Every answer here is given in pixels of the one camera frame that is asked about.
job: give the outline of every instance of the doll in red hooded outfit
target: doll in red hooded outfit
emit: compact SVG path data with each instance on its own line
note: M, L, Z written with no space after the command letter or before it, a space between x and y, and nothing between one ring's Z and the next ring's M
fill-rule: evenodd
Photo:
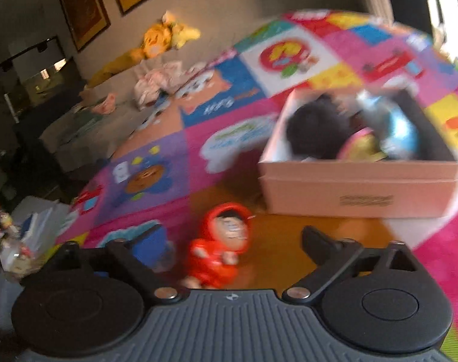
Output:
M237 203L218 205L202 222L201 238L190 244L187 277L190 289L221 289L237 275L238 255L249 245L250 211Z

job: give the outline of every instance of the silver screw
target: silver screw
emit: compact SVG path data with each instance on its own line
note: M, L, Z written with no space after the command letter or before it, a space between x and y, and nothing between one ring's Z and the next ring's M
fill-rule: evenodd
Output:
M291 287L286 290L286 294L294 299L306 299L311 295L311 292L304 287Z
M173 287L160 287L155 290L154 294L159 299L174 299L177 296L177 290Z

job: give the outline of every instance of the play mat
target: play mat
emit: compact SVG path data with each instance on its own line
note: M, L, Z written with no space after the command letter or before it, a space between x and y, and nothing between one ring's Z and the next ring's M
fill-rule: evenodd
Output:
M296 87L366 83L408 88L458 154L458 72L431 40L350 12L298 11L260 28L156 104L156 112L86 186L57 244L87 248L158 231L137 257L156 270L185 251L205 211L228 200L255 211L253 241L233 287L278 291L312 268L298 247L302 226L384 246L402 239L450 297L454 324L444 351L458 361L458 192L440 219L345 220L265 213L257 160Z

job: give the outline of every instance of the dark plush toy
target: dark plush toy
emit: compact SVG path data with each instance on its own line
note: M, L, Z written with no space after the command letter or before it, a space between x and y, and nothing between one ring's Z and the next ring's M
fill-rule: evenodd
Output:
M301 106L288 120L286 136L293 154L316 159L336 159L353 129L328 94Z

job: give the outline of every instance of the gray ridged panel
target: gray ridged panel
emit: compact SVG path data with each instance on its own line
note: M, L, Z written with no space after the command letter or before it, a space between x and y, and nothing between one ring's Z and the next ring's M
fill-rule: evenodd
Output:
M23 362L61 361L26 351ZM151 311L128 341L78 362L444 362L438 351L380 357L328 334L313 311L280 301L274 291L192 291L187 300Z

